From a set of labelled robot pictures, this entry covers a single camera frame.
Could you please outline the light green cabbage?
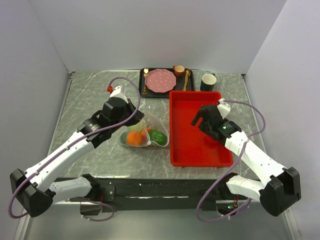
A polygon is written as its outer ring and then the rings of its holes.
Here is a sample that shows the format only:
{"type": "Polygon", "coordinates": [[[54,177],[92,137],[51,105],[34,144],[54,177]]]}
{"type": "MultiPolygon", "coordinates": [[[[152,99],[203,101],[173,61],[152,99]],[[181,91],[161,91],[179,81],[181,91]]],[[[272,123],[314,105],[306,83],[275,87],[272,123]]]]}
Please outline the light green cabbage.
{"type": "Polygon", "coordinates": [[[141,120],[139,123],[129,126],[128,131],[129,132],[141,132],[147,127],[147,123],[144,120],[141,120]]]}

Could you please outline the green avocado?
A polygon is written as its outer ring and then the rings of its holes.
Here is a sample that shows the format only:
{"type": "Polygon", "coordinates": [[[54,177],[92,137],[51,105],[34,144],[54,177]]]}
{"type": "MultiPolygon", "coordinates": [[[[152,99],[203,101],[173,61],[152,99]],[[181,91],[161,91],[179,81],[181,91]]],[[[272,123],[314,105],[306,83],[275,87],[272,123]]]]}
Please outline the green avocado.
{"type": "Polygon", "coordinates": [[[127,136],[128,136],[128,133],[127,132],[123,132],[121,135],[120,135],[120,142],[122,144],[127,144],[127,136]]]}

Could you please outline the orange tangerine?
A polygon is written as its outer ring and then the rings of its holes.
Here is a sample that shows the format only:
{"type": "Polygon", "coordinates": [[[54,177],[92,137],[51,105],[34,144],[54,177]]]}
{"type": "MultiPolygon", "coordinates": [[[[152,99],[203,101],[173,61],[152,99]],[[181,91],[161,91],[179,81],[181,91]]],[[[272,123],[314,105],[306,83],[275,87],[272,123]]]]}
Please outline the orange tangerine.
{"type": "Polygon", "coordinates": [[[126,137],[127,143],[132,146],[139,146],[142,143],[142,140],[142,135],[138,131],[131,131],[126,137]]]}

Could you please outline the red yellow peach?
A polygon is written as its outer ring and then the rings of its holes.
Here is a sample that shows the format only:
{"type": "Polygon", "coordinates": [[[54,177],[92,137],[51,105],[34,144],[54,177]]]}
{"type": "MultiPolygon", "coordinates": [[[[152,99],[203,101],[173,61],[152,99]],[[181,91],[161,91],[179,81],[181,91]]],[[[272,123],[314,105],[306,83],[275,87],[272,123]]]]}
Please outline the red yellow peach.
{"type": "Polygon", "coordinates": [[[147,133],[148,133],[150,130],[151,130],[150,127],[146,127],[145,129],[143,129],[143,130],[141,131],[141,133],[140,133],[141,137],[142,137],[143,139],[146,139],[146,138],[147,138],[147,133]]]}

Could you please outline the clear zip top bag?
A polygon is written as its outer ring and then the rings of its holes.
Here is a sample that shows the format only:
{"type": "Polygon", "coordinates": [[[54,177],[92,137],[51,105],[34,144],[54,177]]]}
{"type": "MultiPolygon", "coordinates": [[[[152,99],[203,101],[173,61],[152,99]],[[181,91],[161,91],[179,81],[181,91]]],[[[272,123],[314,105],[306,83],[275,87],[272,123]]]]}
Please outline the clear zip top bag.
{"type": "Polygon", "coordinates": [[[120,132],[119,143],[126,147],[142,148],[148,146],[166,147],[170,142],[167,128],[160,118],[148,111],[132,126],[125,126],[120,132]]]}

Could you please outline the green bell pepper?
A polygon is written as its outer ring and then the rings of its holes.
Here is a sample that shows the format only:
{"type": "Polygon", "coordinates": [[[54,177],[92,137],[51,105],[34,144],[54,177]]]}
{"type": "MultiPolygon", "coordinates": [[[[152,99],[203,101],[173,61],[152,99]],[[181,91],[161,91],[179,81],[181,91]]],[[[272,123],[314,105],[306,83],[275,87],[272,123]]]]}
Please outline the green bell pepper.
{"type": "Polygon", "coordinates": [[[155,142],[156,144],[160,146],[165,146],[167,144],[168,138],[161,131],[151,129],[148,131],[148,134],[149,134],[150,140],[155,142]]]}

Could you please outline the red apple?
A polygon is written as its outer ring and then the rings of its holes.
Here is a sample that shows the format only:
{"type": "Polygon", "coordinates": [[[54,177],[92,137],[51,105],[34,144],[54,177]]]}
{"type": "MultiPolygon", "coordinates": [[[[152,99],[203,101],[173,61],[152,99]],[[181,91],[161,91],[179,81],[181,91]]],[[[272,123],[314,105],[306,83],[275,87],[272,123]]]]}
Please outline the red apple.
{"type": "Polygon", "coordinates": [[[210,146],[213,146],[216,144],[216,141],[208,135],[205,137],[205,142],[210,146]]]}

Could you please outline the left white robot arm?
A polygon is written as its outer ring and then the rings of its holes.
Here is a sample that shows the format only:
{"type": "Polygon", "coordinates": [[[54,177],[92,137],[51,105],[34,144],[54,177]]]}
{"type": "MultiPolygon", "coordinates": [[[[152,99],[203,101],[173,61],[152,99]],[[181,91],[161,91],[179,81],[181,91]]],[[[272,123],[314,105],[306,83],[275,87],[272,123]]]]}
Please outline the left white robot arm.
{"type": "Polygon", "coordinates": [[[16,169],[10,174],[13,197],[31,217],[43,214],[52,204],[63,200],[99,200],[101,185],[90,174],[62,182],[56,182],[57,177],[76,160],[109,140],[122,126],[136,125],[144,116],[130,99],[110,97],[101,110],[84,120],[71,137],[44,160],[25,171],[16,169]]]}

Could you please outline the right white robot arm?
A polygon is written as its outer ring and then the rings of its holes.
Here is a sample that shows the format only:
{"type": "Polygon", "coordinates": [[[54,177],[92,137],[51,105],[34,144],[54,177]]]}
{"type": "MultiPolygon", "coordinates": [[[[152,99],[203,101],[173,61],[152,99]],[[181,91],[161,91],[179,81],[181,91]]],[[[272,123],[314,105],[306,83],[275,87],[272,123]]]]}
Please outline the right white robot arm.
{"type": "Polygon", "coordinates": [[[228,172],[222,177],[225,183],[219,186],[219,195],[230,199],[241,195],[258,201],[272,216],[277,217],[301,199],[301,179],[294,168],[286,168],[273,160],[233,121],[226,117],[229,104],[201,106],[191,124],[211,139],[237,155],[258,177],[258,180],[244,178],[228,172]]]}

